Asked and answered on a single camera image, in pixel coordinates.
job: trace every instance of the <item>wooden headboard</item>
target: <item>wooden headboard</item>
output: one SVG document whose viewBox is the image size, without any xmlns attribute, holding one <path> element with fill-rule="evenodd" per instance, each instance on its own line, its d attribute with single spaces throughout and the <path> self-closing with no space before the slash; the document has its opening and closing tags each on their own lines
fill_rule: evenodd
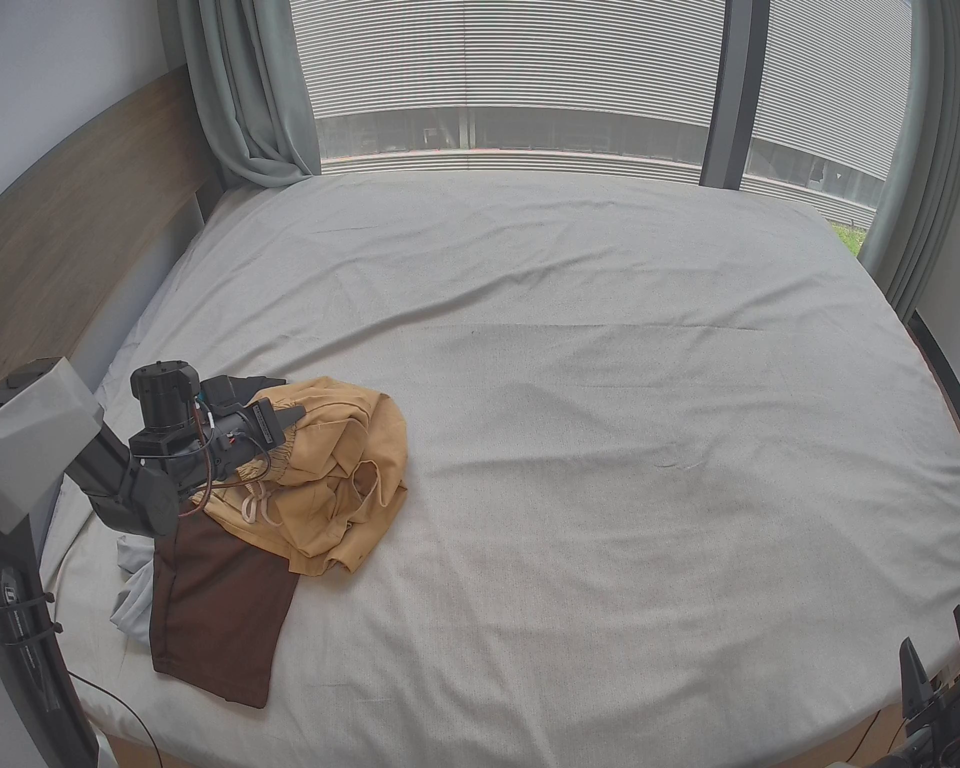
<svg viewBox="0 0 960 768">
<path fill-rule="evenodd" d="M 213 168 L 181 67 L 71 133 L 0 195 L 0 375 L 69 356 Z"/>
</svg>

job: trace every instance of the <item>building exterior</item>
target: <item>building exterior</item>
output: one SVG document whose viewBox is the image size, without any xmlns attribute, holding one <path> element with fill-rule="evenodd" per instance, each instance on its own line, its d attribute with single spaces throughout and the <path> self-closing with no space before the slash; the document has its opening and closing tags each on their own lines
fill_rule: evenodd
<svg viewBox="0 0 960 768">
<path fill-rule="evenodd" d="M 722 0 L 294 0 L 324 173 L 574 170 L 696 183 Z M 868 227 L 907 0 L 772 0 L 742 188 Z"/>
</svg>

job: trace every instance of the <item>gray-green curtain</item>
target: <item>gray-green curtain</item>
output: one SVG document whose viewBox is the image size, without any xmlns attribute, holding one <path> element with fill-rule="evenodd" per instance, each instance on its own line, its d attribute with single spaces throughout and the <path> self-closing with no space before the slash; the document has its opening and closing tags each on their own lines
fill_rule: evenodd
<svg viewBox="0 0 960 768">
<path fill-rule="evenodd" d="M 860 261 L 902 321 L 913 315 L 960 197 L 960 5 L 914 0 L 900 139 Z"/>
<path fill-rule="evenodd" d="M 179 0 L 197 112 L 228 186 L 320 174 L 313 110 L 286 0 Z"/>
</svg>

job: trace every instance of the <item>drawstring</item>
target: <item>drawstring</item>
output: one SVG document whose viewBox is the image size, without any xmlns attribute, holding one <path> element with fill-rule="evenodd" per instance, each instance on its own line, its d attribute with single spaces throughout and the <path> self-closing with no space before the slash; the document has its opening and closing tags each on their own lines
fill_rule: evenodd
<svg viewBox="0 0 960 768">
<path fill-rule="evenodd" d="M 267 504 L 273 491 L 268 490 L 259 480 L 255 484 L 248 483 L 247 490 L 250 491 L 250 495 L 243 500 L 243 504 L 240 506 L 240 517 L 243 518 L 243 521 L 253 524 L 256 522 L 257 514 L 260 514 L 265 523 L 274 526 L 274 528 L 279 528 L 280 523 L 271 520 L 270 515 L 267 514 Z"/>
</svg>

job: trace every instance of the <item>pile of clothes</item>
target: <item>pile of clothes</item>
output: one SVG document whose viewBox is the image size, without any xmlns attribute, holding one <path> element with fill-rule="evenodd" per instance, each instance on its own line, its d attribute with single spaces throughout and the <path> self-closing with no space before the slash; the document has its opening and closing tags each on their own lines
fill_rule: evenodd
<svg viewBox="0 0 960 768">
<path fill-rule="evenodd" d="M 118 539 L 130 577 L 110 617 L 150 646 L 157 672 L 256 708 L 298 579 L 360 567 L 403 506 L 407 463 L 406 422 L 386 395 L 322 377 L 262 397 L 306 415 L 173 535 Z"/>
</svg>

